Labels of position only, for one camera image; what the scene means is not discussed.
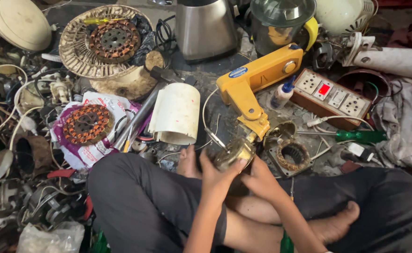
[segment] power strip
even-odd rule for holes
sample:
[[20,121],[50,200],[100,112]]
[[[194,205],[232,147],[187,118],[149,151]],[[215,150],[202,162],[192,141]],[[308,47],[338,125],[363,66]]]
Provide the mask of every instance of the power strip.
[[[372,101],[319,74],[304,69],[295,81],[291,101],[319,117],[353,116],[365,118]],[[344,130],[353,130],[361,122],[349,118],[333,118],[327,121]]]

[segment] red switch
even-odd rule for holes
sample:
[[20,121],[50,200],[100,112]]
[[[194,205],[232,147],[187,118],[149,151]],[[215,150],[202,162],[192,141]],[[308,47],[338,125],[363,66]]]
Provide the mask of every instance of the red switch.
[[320,90],[318,91],[320,94],[322,95],[326,95],[328,90],[329,90],[329,86],[326,84],[323,84],[323,86],[320,88]]

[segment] leg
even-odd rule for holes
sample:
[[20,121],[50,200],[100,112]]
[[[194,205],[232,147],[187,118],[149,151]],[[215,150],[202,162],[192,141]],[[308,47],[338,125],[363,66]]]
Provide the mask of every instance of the leg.
[[[201,181],[165,171],[135,154],[120,153],[97,162],[88,190],[114,252],[182,252],[178,232],[190,232]],[[251,221],[223,205],[214,245],[279,252],[282,233],[280,227]]]
[[[280,185],[290,192],[291,180]],[[334,252],[412,252],[412,177],[404,171],[362,168],[338,177],[298,176],[294,200],[307,220],[334,215],[349,200],[360,205],[360,217],[348,234],[329,246]],[[251,219],[279,223],[273,207],[260,198],[230,198],[226,204]],[[320,228],[319,237],[336,238],[335,233],[344,235],[341,232],[348,230],[353,218],[352,212],[342,212],[310,225],[315,233]]]

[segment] white glue bottle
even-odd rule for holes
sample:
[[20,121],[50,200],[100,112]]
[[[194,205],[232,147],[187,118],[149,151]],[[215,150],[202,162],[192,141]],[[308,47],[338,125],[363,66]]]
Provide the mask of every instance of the white glue bottle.
[[288,100],[292,97],[293,88],[295,88],[295,86],[293,85],[295,78],[296,76],[293,76],[289,81],[287,81],[285,84],[280,85],[275,90],[275,93],[270,100],[270,106],[273,109],[283,108],[287,104]]

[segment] bare foot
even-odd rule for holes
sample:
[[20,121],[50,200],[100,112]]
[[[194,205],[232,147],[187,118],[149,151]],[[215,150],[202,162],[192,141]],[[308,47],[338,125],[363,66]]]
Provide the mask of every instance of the bare foot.
[[347,208],[337,215],[325,219],[309,221],[314,234],[323,244],[331,244],[342,239],[349,230],[349,226],[359,217],[359,205],[349,201]]
[[187,149],[181,149],[176,173],[185,177],[201,179],[201,173],[197,168],[194,145],[190,145]]

